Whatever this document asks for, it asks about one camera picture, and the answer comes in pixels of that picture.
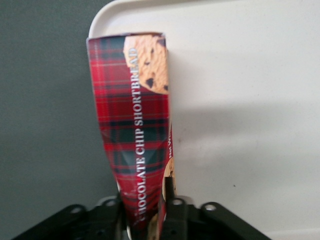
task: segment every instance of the white surface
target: white surface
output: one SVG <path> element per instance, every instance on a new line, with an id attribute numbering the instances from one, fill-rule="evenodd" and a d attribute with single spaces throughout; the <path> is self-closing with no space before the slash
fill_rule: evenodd
<path id="1" fill-rule="evenodd" d="M 90 37 L 164 32 L 176 181 L 275 240 L 320 239 L 320 1 L 115 1 Z"/>

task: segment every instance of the chocolate chip cookie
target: chocolate chip cookie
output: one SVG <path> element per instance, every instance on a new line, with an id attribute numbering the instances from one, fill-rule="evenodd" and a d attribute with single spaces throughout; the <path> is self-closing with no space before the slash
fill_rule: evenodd
<path id="1" fill-rule="evenodd" d="M 157 94 L 168 94 L 167 48 L 161 35 L 145 34 L 125 37 L 123 54 L 129 68 L 134 68 L 130 51 L 137 52 L 139 83 Z"/>

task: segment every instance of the cardboard box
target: cardboard box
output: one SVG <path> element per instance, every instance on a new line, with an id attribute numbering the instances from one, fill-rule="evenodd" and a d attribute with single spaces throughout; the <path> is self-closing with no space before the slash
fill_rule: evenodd
<path id="1" fill-rule="evenodd" d="M 165 36 L 135 33 L 87 40 L 104 149 L 131 237 L 157 239 L 164 176 L 174 176 Z"/>

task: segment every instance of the screw hole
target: screw hole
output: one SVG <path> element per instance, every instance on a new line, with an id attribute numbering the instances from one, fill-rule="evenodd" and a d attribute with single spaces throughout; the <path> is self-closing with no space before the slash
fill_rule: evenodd
<path id="1" fill-rule="evenodd" d="M 215 211 L 217 208 L 213 204 L 207 204 L 207 205 L 205 205 L 205 209 L 207 211 Z"/>
<path id="2" fill-rule="evenodd" d="M 173 205 L 181 205 L 181 204 L 183 204 L 184 202 L 182 201 L 182 200 L 180 200 L 180 199 L 174 199 L 173 201 L 172 201 L 172 203 L 173 203 Z"/>
<path id="3" fill-rule="evenodd" d="M 81 212 L 81 208 L 80 207 L 75 207 L 74 209 L 72 209 L 71 211 L 70 211 L 70 213 L 71 214 L 77 214 L 77 213 L 79 213 L 79 212 Z"/>
<path id="4" fill-rule="evenodd" d="M 105 202 L 105 205 L 106 205 L 107 207 L 112 207 L 112 206 L 116 205 L 116 200 L 110 199 L 110 200 L 108 200 L 108 201 Z"/>

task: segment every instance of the black bracket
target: black bracket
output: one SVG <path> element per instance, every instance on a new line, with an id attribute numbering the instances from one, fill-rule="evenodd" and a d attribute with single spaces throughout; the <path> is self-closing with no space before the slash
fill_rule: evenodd
<path id="1" fill-rule="evenodd" d="M 173 180 L 165 179 L 166 218 L 160 240 L 270 240 L 216 202 L 200 208 L 174 194 Z M 70 205 L 13 240 L 121 240 L 127 228 L 120 197 L 87 211 Z"/>

